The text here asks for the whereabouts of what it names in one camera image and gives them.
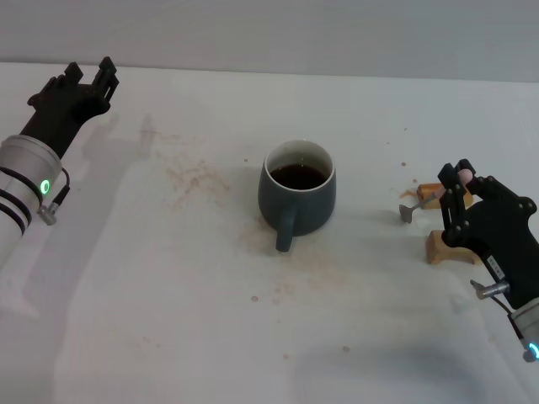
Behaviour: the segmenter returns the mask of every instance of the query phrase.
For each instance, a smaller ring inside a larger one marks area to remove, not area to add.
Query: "small wooden piece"
[[[423,199],[429,198],[433,192],[441,187],[441,183],[422,183],[418,186],[418,199],[422,202]],[[473,204],[473,195],[470,191],[466,190],[464,194],[464,205],[470,206]],[[423,206],[423,209],[440,209],[440,201],[438,199],[431,200],[428,204]]]
[[[472,250],[463,247],[448,247],[441,239],[442,230],[433,230],[427,238],[427,261],[436,265],[446,259],[482,264],[481,258]]]

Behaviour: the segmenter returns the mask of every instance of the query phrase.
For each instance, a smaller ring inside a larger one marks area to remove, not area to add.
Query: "gray mug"
[[[316,143],[288,141],[270,151],[260,175],[259,208],[277,230],[275,248],[287,252],[293,237],[322,227],[336,193],[334,162]]]

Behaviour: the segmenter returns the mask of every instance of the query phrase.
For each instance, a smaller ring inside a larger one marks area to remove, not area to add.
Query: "white wall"
[[[3,0],[0,60],[539,81],[537,0]]]

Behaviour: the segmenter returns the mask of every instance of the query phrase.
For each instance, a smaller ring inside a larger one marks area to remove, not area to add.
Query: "mug handle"
[[[282,253],[290,251],[296,215],[297,205],[290,205],[280,213],[279,225],[277,227],[277,242],[275,243],[275,249],[277,251]]]

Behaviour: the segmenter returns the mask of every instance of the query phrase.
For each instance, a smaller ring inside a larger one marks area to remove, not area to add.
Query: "coffee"
[[[317,169],[304,164],[279,167],[269,175],[283,187],[291,189],[313,189],[319,187],[328,179]]]

